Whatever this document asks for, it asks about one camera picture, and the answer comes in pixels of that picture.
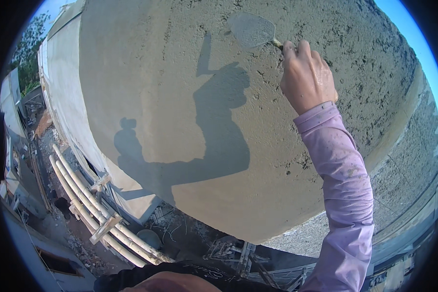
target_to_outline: window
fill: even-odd
[[[54,255],[38,247],[36,247],[36,250],[38,254],[41,256],[41,260],[44,262],[44,264],[47,265],[48,269],[51,270],[52,272],[83,277],[83,275],[76,268],[76,265],[72,264],[71,260],[61,256]]]

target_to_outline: hand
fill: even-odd
[[[338,100],[333,73],[310,44],[298,42],[298,52],[292,42],[284,42],[284,75],[281,90],[297,114],[304,114],[324,102]]]

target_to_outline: rough concrete surface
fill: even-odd
[[[261,15],[276,24],[276,38],[305,38],[320,52],[364,157],[405,101],[416,59],[372,1],[86,2],[79,73],[88,122],[103,155],[145,190],[129,198],[155,193],[262,243],[324,210],[322,181],[279,89],[279,50],[241,50],[226,27],[236,11]]]

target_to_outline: long sleeve shirt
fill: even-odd
[[[299,292],[360,291],[371,258],[373,191],[363,158],[342,117],[325,102],[294,120],[323,179],[329,233]]]
[[[316,171],[323,178],[330,229],[318,263],[299,292],[359,291],[370,262],[373,235],[373,194],[362,156],[332,102],[310,109],[294,122]],[[221,291],[280,291],[234,276],[227,266],[217,265],[198,259],[136,267],[99,277],[94,291],[120,291],[161,271],[193,274]]]

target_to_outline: tree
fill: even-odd
[[[8,72],[18,68],[19,89],[22,95],[39,85],[37,51],[45,39],[44,24],[49,19],[50,15],[45,13],[33,17],[13,53]]]

